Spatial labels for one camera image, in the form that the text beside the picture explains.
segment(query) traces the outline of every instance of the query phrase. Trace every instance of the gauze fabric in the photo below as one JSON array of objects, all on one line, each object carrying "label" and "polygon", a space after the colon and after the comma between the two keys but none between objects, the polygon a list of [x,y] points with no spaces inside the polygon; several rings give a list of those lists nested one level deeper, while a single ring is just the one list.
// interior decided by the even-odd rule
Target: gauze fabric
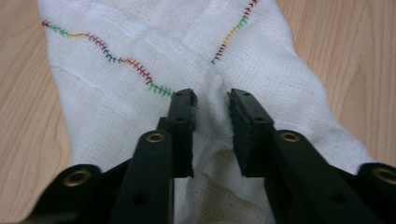
[{"label": "gauze fabric", "polygon": [[302,133],[331,165],[355,173],[372,161],[296,55],[275,0],[38,4],[74,164],[106,171],[130,159],[174,91],[197,94],[195,178],[176,180],[176,223],[274,223],[263,179],[242,177],[232,152],[231,88],[254,94],[277,129]]}]

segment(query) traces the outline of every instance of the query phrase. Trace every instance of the wooden table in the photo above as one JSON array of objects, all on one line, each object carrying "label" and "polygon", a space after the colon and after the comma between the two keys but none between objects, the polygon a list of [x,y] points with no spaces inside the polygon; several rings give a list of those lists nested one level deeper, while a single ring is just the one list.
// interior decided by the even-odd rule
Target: wooden table
[{"label": "wooden table", "polygon": [[[395,2],[278,3],[332,112],[375,159],[396,166]],[[71,153],[36,1],[1,1],[0,31],[0,222],[15,222]]]}]

